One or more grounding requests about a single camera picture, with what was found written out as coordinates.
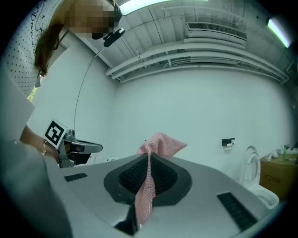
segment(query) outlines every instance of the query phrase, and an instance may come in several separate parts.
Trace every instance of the pink cloth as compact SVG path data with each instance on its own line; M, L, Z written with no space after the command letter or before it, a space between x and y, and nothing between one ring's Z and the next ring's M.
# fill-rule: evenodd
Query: pink cloth
M174 156L178 151L186 146L187 144L173 139L163 133L157 133L150 137L137 151L137 154L149 155L147 177L135 197L135 212L139 224L144 225L150 217L153 211L152 199L156 196L154 180L151 176L151 153Z

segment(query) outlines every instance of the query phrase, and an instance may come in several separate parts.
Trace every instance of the white toilet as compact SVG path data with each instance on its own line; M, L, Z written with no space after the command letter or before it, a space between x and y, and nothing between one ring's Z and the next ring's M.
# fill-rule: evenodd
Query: white toilet
M247 148L244 164L241 166L240 184L255 194L267 207L273 209L279 204L276 194L262 187L260 183L261 161L255 147Z

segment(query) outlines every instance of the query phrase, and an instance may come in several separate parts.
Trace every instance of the white ceiling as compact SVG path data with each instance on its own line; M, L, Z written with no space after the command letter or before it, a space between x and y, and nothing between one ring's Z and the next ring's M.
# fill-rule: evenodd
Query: white ceiling
M173 6L180 7L161 9ZM155 4L123 16L119 27L124 28L126 33L106 48L101 58L113 68L154 46L187 38L185 22L200 21L230 26L245 32L248 39L246 51L285 72L295 59L295 54L285 48L266 26L268 17L271 16L252 0L174 0ZM82 40L96 53L103 49L103 40Z

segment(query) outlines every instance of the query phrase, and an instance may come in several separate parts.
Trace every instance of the white wall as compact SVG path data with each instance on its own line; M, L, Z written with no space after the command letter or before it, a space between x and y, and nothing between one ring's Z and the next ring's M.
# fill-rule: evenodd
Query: white wall
M162 73L122 84L112 125L110 156L130 156L147 137L163 132L188 144L177 157L234 179L248 146L262 157L293 144L296 133L291 105L276 82L219 70ZM232 150L223 149L226 138L236 138Z
M80 42L53 63L34 96L35 110L27 125L42 137L52 118L67 128L75 127L77 139L103 145L103 151L96 155L101 158L108 143L109 113L117 83L105 75L107 67L99 58L95 58L86 74L94 56L94 52Z
M43 136L52 118L74 128L75 105L94 53L82 43L67 49L37 90L28 126ZM89 164L136 153L163 132L188 144L176 156L239 179L246 148L265 156L294 144L296 128L285 90L253 74L188 70L151 75L122 85L96 59L81 88L75 120L78 139L102 144ZM232 150L221 140L235 137Z

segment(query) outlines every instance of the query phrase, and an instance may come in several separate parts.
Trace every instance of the ceiling vent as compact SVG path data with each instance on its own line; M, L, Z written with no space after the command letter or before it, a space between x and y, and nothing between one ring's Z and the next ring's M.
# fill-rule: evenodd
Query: ceiling vent
M245 46L247 35L232 27L208 22L186 22L188 38L212 38L226 40Z
M214 31L220 32L224 34L229 34L243 40L247 40L247 36L245 33L238 31L232 27L222 26L219 24L207 23L207 22L187 22L187 27L190 31Z

